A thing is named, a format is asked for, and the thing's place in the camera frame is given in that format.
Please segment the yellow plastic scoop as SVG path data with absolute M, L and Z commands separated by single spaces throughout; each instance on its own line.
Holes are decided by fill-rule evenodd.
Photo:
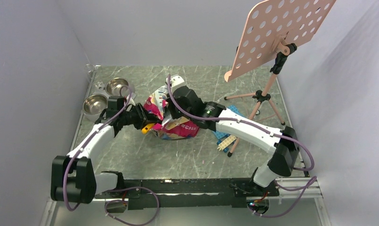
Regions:
M 147 134 L 153 127 L 154 127 L 155 123 L 150 123 L 150 124 L 147 124 L 145 125 L 142 129 L 141 129 L 141 132 L 143 134 Z

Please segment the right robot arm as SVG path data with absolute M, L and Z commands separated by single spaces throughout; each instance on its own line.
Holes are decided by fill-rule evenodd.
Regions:
M 173 119 L 185 117 L 201 129 L 224 132 L 250 142 L 271 157 L 253 175 L 249 183 L 254 195 L 262 195 L 278 177 L 289 177 L 299 153 L 296 132 L 286 126 L 272 128 L 246 119 L 216 102 L 203 102 L 187 86 L 167 86 L 168 108 Z

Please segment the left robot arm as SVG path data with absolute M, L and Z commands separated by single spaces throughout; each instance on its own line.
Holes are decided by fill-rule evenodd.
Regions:
M 84 140 L 65 156 L 56 156 L 51 167 L 50 197 L 54 201 L 91 203 L 99 193 L 108 192 L 118 198 L 124 194 L 125 183 L 121 172 L 103 171 L 96 174 L 94 161 L 105 146 L 125 126 L 142 130 L 161 120 L 141 104 L 132 104 L 125 97 L 108 98 L 107 108 L 96 120 Z

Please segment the pet food bag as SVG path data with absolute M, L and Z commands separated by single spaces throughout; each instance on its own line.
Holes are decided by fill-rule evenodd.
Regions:
M 199 127 L 185 117 L 172 119 L 167 109 L 167 86 L 163 85 L 153 92 L 144 103 L 144 108 L 158 116 L 161 124 L 155 124 L 150 130 L 163 140 L 177 140 L 195 137 Z

